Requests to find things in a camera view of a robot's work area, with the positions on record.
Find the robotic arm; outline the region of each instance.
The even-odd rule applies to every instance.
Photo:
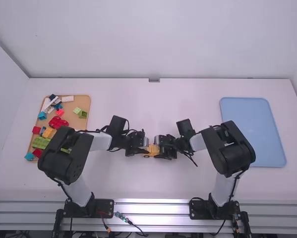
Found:
[[[244,230],[250,237],[247,213],[240,211],[238,202],[232,201],[232,197],[240,176],[255,161],[253,147],[233,121],[210,126],[198,133],[192,128],[189,119],[178,121],[177,127],[180,138],[169,134],[155,137],[154,143],[160,147],[160,154],[156,157],[176,159],[177,152],[180,152],[193,161],[194,152],[207,149],[218,172],[214,189],[209,194],[209,200],[191,199],[190,218],[193,220],[222,219],[224,222],[232,220],[235,237],[239,232],[237,220],[241,218],[246,228]]]
[[[81,176],[90,151],[125,149],[125,156],[148,153],[143,149],[149,143],[144,130],[130,130],[129,125],[124,130],[126,122],[129,123],[113,116],[109,125],[96,131],[75,131],[62,126],[43,151],[38,169],[63,189],[68,197],[64,209],[69,217],[99,216],[94,194]]]

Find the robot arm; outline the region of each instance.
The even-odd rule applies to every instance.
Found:
[[[124,130],[126,119],[113,116],[110,125],[96,131],[75,131],[62,126],[57,130],[38,161],[38,169],[63,189],[68,199],[85,207],[93,193],[81,176],[90,151],[125,149],[126,156],[148,153],[144,130]]]
[[[189,119],[177,122],[180,138],[157,135],[155,144],[161,153],[157,158],[176,159],[177,152],[187,157],[194,152],[207,149],[212,163],[218,171],[211,197],[218,207],[230,200],[238,179],[255,161],[255,152],[233,121],[210,126],[196,133]]]

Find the white tabletop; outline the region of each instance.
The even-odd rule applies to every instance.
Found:
[[[113,115],[157,134],[178,136],[176,122],[189,118],[196,130],[222,123],[222,97],[263,97],[270,103],[287,164],[283,168],[250,168],[240,180],[237,199],[297,200],[297,97],[287,79],[31,79],[0,157],[0,199],[63,199],[56,184],[23,157],[42,99],[54,94],[91,97],[88,129],[110,123]],[[125,157],[124,151],[91,152],[83,176],[96,197],[207,197],[216,170],[207,151],[195,153],[195,167],[177,160]]]

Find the blue lego brick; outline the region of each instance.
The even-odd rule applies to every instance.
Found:
[[[35,158],[34,154],[31,153],[31,152],[28,152],[26,155],[25,155],[25,159],[28,160],[28,161],[33,161]]]
[[[38,114],[38,118],[39,118],[40,120],[47,119],[47,114],[46,114],[45,112],[40,112],[40,113]]]
[[[61,104],[56,104],[56,105],[54,105],[54,108],[58,111],[59,109],[62,109],[63,106]]]
[[[41,128],[40,132],[39,132],[39,135],[40,135],[40,136],[43,136],[45,130],[46,130],[46,127],[43,126],[43,127]]]

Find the white lego brick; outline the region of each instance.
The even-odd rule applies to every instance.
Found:
[[[47,113],[50,114],[55,108],[52,107],[52,106],[50,106],[50,107],[48,107],[48,109],[49,109],[49,110],[47,111]]]
[[[65,96],[65,97],[62,97],[61,101],[62,101],[63,103],[72,102],[72,101],[74,101],[74,96],[72,95],[72,96]]]
[[[52,99],[47,105],[43,106],[42,111],[47,112],[49,111],[48,107],[51,106],[52,103],[54,103],[57,99],[59,99],[58,96],[56,96],[54,99]]]
[[[43,103],[43,106],[41,107],[41,111],[43,112],[45,110],[46,107],[48,107],[50,103],[50,99],[49,98],[45,98],[45,101]]]
[[[59,98],[57,100],[55,100],[55,104],[57,104],[59,102],[61,102]]]

